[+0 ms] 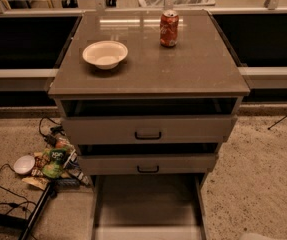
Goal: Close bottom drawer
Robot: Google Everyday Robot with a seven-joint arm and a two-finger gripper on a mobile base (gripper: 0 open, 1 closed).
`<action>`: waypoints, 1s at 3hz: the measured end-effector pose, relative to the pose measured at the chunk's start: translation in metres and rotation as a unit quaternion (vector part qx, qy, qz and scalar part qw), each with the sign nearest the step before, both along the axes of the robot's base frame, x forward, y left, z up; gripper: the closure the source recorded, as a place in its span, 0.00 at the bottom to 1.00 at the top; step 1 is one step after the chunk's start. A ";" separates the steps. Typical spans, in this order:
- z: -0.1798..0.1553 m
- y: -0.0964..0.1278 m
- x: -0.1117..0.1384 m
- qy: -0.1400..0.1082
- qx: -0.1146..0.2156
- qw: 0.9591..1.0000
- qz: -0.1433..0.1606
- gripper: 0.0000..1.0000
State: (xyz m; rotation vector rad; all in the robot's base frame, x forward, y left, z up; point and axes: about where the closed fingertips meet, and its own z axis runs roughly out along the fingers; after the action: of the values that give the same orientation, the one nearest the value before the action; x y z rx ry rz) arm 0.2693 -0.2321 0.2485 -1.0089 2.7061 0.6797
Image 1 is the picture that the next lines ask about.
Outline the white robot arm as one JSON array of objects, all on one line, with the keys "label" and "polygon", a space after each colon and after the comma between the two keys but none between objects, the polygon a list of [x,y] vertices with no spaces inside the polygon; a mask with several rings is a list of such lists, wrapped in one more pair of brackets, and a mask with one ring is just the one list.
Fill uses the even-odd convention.
[{"label": "white robot arm", "polygon": [[257,233],[244,233],[240,236],[239,240],[276,240]]}]

